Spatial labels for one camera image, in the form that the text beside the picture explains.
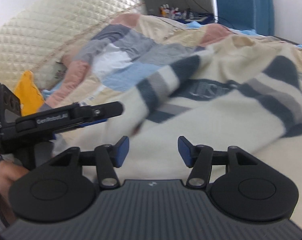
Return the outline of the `left hand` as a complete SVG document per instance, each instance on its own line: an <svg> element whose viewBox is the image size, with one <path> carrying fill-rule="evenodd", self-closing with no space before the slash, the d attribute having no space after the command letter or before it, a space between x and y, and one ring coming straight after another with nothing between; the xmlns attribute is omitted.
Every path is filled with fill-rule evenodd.
<svg viewBox="0 0 302 240"><path fill-rule="evenodd" d="M0 154L0 232L16 220L9 203L9 189L28 172L25 167L14 163L12 156L5 158Z"/></svg>

